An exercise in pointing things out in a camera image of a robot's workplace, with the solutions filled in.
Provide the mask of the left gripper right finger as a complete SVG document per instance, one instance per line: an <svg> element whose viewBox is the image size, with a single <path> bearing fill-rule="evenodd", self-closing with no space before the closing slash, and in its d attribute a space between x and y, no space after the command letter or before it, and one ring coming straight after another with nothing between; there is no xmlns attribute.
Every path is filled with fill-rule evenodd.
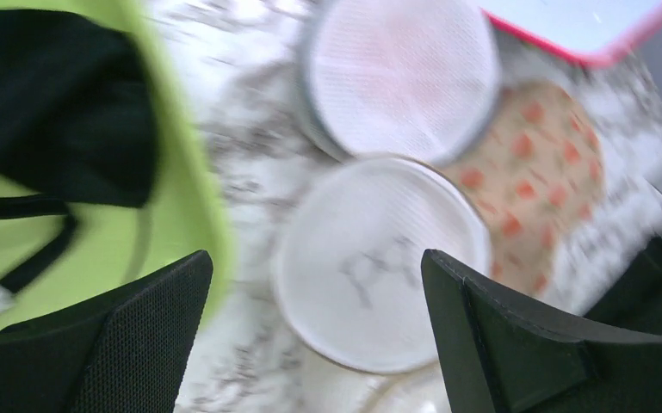
<svg viewBox="0 0 662 413"><path fill-rule="evenodd" d="M662 412L662 335L561 311L440 250L421 261L454 412Z"/></svg>

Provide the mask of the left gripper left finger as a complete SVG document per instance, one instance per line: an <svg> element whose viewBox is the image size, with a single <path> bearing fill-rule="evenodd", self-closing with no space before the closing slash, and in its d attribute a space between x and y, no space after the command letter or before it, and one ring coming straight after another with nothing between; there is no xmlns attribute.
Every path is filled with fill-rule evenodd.
<svg viewBox="0 0 662 413"><path fill-rule="evenodd" d="M0 330L0 412L170 412L213 274L204 250Z"/></svg>

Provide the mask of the black bra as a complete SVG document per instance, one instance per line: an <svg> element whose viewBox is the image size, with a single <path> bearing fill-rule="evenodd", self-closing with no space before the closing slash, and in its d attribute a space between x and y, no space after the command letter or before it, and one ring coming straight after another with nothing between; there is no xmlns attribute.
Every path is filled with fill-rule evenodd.
<svg viewBox="0 0 662 413"><path fill-rule="evenodd" d="M55 216L55 237L0 277L0 314L69 248L73 203L140 208L158 162L158 126L130 40L63 11L0 10L0 219Z"/></svg>

